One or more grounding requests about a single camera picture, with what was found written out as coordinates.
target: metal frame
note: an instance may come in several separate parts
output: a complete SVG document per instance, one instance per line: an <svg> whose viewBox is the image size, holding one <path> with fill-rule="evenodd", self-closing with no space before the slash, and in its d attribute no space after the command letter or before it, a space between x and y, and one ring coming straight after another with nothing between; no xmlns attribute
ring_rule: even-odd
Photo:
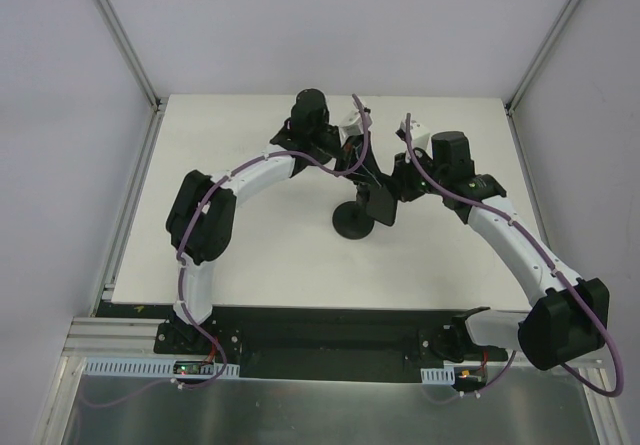
<svg viewBox="0 0 640 445"><path fill-rule="evenodd" d="M96 297L97 306L103 297L108 298L110 293L112 293L113 283L122 260L127 236L131 228L144 178L164 115L166 100L161 100L160 97L157 96L111 1L94 1L123 59L127 63L138 86L153 110L153 116L148 125L146 136L129 182L128 193L118 218L111 247L100 275L101 279L98 284L100 290ZM535 184L533 183L526 154L520 143L517 127L513 122L512 116L514 110L522 102L531 83L553 51L562 32L566 29L567 24L574 16L576 9L582 1L583 0L566 1L506 106L509 125L525 173L525 180L534 205L536 220L538 221L540 233L545 242L547 242L547 234L538 208ZM160 323L161 320L146 319L75 319L71 325L67 341L62 351L54 382L45 405L45 411L36 430L36 443L61 443L67 425L72 423L69 420L71 417L72 404L87 356L157 357L157 355L153 353L153 345L157 327ZM179 355L163 355L163 357L173 357L176 359L190 358ZM519 356L515 360L514 366L524 367L531 365L524 357ZM574 366L580 367L581 373L597 385L609 387L606 371L602 368L603 364L599 356L595 358L583 357L579 362L574 362ZM585 393L601 443L630 443L622 421L620 420L615 401L596 395L586 388Z"/></svg>

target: white backdrop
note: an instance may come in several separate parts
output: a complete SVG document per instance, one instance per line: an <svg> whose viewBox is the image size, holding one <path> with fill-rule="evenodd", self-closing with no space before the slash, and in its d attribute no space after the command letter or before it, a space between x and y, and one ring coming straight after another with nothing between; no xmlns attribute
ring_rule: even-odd
<svg viewBox="0 0 640 445"><path fill-rule="evenodd" d="M565 0L111 0L161 96L508 98Z"/></svg>
<svg viewBox="0 0 640 445"><path fill-rule="evenodd" d="M640 442L640 0L585 0L516 119L552 245L611 290Z"/></svg>
<svg viewBox="0 0 640 445"><path fill-rule="evenodd" d="M0 430L32 443L149 110L91 0L0 0Z"/></svg>

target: black round base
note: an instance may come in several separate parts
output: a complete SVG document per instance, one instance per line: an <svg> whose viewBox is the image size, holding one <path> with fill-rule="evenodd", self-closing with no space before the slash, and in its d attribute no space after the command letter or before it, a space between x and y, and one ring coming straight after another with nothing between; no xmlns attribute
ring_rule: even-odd
<svg viewBox="0 0 640 445"><path fill-rule="evenodd" d="M356 202L344 202L333 211L333 228L349 240L360 240L373 230L374 220Z"/></svg>

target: white tabletop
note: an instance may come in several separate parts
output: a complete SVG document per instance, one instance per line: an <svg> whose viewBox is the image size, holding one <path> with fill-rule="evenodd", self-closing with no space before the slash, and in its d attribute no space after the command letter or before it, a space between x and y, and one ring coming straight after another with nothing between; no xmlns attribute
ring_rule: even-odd
<svg viewBox="0 0 640 445"><path fill-rule="evenodd" d="M534 214L498 99L361 97L372 109L372 146L390 173L404 144L406 112L433 132L461 130L476 173L495 176L522 218ZM257 156L276 134L293 96L172 95L116 281L113 302L169 304L178 266L164 225L185 174L228 170ZM331 123L351 98L328 97ZM355 186L308 168L237 210L231 244L211 289L221 305L386 309L525 310L520 286L493 250L440 198L398 205L393 227L376 223L360 241L340 237L331 215Z"/></svg>

